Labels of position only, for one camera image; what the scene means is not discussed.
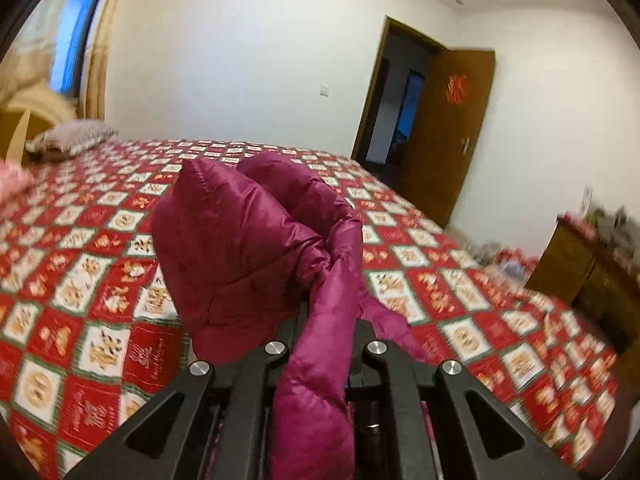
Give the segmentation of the blue framed window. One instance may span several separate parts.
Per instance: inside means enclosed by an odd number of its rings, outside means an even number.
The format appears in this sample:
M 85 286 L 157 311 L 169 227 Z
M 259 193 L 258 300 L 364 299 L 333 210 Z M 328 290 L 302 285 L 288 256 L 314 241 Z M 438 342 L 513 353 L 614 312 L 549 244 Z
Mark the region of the blue framed window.
M 50 87 L 68 98 L 78 98 L 80 93 L 85 48 L 98 3 L 99 0 L 66 0 L 63 6 L 56 34 Z

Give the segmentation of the red door decoration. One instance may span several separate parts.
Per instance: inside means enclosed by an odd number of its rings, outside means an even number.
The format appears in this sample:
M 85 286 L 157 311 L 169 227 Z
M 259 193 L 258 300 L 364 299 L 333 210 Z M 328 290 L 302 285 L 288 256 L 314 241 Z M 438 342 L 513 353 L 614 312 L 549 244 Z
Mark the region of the red door decoration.
M 468 77 L 451 75 L 448 78 L 446 100 L 449 104 L 461 105 L 468 95 Z

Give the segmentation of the beige patterned curtain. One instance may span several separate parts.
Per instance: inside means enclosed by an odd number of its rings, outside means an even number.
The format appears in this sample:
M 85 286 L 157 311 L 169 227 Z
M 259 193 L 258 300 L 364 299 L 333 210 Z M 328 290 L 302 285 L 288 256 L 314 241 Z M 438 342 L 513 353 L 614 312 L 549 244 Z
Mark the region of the beige patterned curtain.
M 1 62 L 1 107 L 16 92 L 49 81 L 66 1 L 41 0 L 18 32 Z

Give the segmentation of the beige side curtain panel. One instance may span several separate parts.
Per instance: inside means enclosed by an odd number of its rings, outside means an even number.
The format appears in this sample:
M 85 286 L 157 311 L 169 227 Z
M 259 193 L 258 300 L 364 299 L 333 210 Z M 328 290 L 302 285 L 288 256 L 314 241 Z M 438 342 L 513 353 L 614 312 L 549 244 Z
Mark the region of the beige side curtain panel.
M 77 113 L 84 119 L 105 117 L 106 73 L 120 0 L 98 0 L 90 23 L 80 78 Z

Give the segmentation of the cream wooden headboard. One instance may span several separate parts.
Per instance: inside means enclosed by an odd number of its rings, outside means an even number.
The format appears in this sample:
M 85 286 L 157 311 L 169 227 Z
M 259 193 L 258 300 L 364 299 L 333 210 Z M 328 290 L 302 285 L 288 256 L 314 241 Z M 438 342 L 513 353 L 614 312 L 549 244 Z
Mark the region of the cream wooden headboard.
M 76 118 L 76 101 L 44 82 L 17 91 L 1 107 L 1 159 L 28 165 L 27 140 Z

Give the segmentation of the brown wooden dresser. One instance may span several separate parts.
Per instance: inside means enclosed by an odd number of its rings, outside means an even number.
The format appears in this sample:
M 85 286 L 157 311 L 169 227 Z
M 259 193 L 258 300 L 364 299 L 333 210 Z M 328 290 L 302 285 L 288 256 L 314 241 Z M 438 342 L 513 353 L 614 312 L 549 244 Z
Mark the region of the brown wooden dresser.
M 526 287 L 564 301 L 622 354 L 639 341 L 639 285 L 613 253 L 569 218 L 555 230 Z

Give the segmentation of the magenta quilted down jacket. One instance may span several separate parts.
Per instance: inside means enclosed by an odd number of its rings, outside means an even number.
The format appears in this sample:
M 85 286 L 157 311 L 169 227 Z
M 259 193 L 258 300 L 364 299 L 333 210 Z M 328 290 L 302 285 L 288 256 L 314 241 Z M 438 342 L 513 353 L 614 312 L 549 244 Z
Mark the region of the magenta quilted down jacket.
M 227 166 L 186 160 L 155 204 L 156 258 L 195 354 L 215 365 L 309 311 L 274 393 L 268 476 L 349 479 L 355 442 L 344 385 L 358 320 L 423 358 L 407 320 L 362 274 L 356 211 L 306 166 L 261 152 Z

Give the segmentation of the brown wooden door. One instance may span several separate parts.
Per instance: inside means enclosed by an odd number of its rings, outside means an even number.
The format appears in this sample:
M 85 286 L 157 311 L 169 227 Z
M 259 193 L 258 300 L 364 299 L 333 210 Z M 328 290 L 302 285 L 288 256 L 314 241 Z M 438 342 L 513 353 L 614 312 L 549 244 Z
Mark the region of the brown wooden door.
M 443 50 L 428 64 L 411 132 L 396 174 L 396 190 L 444 228 L 480 136 L 496 69 L 493 50 Z M 448 78 L 468 77 L 461 105 L 446 100 Z M 470 138 L 462 154 L 462 141 Z

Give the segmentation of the striped grey pillow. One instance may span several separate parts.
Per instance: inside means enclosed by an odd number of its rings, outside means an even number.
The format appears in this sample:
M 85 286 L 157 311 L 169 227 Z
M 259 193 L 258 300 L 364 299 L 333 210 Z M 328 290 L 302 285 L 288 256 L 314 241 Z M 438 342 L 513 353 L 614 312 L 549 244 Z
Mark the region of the striped grey pillow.
M 76 119 L 62 122 L 25 142 L 25 151 L 34 155 L 58 153 L 74 157 L 116 136 L 117 131 L 106 122 Z

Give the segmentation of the pink floral folded blanket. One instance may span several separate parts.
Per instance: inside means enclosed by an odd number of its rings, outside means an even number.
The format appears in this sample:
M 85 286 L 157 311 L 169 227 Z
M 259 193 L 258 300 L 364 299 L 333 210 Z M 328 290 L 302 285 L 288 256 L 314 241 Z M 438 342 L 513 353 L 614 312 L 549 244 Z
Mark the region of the pink floral folded blanket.
M 10 160 L 0 162 L 0 204 L 28 190 L 34 185 L 32 173 Z

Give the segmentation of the red patchwork cartoon bedspread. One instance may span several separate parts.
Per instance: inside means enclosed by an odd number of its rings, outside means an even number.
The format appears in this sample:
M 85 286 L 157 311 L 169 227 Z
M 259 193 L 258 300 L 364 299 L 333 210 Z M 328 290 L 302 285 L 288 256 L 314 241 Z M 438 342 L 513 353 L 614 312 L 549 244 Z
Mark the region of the red patchwork cartoon bedspread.
M 182 163 L 262 151 L 218 141 L 105 143 L 34 169 L 1 209 L 1 413 L 32 466 L 64 477 L 177 374 L 183 331 L 151 212 Z M 511 292 L 352 160 L 287 150 L 357 211 L 363 273 L 434 362 L 458 359 L 576 468 L 616 403 L 615 353 L 561 301 Z

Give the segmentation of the pile of colourful clothes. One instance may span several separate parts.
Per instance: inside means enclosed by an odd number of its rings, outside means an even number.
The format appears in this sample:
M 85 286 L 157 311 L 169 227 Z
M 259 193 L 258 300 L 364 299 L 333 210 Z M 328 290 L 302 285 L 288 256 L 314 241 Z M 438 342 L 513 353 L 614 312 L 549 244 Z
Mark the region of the pile of colourful clothes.
M 484 268 L 520 284 L 530 278 L 539 262 L 538 257 L 529 257 L 521 248 L 511 248 L 497 242 L 472 244 L 469 253 Z

